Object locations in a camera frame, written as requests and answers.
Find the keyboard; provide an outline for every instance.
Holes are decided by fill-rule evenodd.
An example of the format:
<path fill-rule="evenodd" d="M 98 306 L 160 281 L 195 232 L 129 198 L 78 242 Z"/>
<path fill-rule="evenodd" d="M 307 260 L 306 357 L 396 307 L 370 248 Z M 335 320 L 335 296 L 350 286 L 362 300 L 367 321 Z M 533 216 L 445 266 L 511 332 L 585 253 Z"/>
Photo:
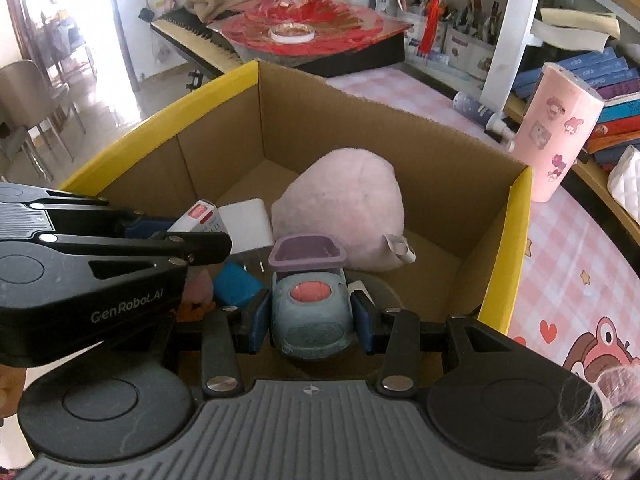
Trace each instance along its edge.
<path fill-rule="evenodd" d="M 180 56 L 210 79 L 242 65 L 238 54 L 221 34 L 207 28 L 185 9 L 172 10 L 155 20 L 151 30 L 169 41 Z"/>

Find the pink tumbler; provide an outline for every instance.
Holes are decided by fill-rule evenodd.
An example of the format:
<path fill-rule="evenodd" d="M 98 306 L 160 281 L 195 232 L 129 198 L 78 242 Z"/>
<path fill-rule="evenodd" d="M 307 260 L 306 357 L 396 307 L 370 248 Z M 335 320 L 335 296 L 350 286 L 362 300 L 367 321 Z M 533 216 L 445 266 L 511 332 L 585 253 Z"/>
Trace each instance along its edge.
<path fill-rule="evenodd" d="M 533 168 L 534 202 L 551 198 L 596 125 L 603 106 L 602 97 L 582 79 L 555 63 L 545 63 L 511 153 Z"/>

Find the yellow box edge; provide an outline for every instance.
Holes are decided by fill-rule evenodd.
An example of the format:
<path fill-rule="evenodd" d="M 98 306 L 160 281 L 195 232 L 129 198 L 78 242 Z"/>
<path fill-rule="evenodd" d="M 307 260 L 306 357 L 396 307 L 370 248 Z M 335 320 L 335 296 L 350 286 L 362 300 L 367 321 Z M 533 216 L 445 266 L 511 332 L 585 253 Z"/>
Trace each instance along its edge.
<path fill-rule="evenodd" d="M 478 321 L 507 335 L 527 247 L 533 170 L 524 169 L 511 186 L 500 248 Z"/>
<path fill-rule="evenodd" d="M 258 84 L 258 63 L 251 61 L 168 105 L 96 155 L 59 189 L 98 195 L 153 150 L 213 108 Z"/>

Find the blue sponge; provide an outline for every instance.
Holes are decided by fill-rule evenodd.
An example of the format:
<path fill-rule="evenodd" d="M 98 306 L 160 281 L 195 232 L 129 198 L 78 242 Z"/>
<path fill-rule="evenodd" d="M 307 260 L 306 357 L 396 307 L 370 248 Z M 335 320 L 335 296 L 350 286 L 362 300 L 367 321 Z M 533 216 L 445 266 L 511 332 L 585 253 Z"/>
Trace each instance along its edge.
<path fill-rule="evenodd" d="M 213 295 L 219 306 L 244 308 L 262 288 L 262 283 L 236 264 L 226 264 L 213 282 Z"/>

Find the gray chair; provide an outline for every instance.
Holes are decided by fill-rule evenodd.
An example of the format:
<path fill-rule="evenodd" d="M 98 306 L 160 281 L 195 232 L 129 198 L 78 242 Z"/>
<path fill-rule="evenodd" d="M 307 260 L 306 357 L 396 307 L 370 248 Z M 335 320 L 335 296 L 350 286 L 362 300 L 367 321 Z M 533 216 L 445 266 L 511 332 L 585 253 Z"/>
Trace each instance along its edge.
<path fill-rule="evenodd" d="M 27 129 L 24 126 L 14 128 L 9 114 L 0 104 L 0 180 L 6 181 L 4 176 L 20 149 L 29 157 L 38 176 L 43 176 L 47 182 L 53 182 L 53 175 L 38 154 Z"/>
<path fill-rule="evenodd" d="M 82 132 L 86 133 L 78 110 L 69 96 L 69 86 L 63 84 L 51 89 L 33 61 L 17 61 L 0 68 L 0 102 L 15 127 L 24 126 L 27 130 L 37 127 L 49 149 L 51 145 L 44 136 L 40 123 L 50 118 L 53 112 L 64 103 L 70 105 Z M 73 161 L 74 157 L 60 137 L 60 132 L 53 124 L 51 129 Z"/>

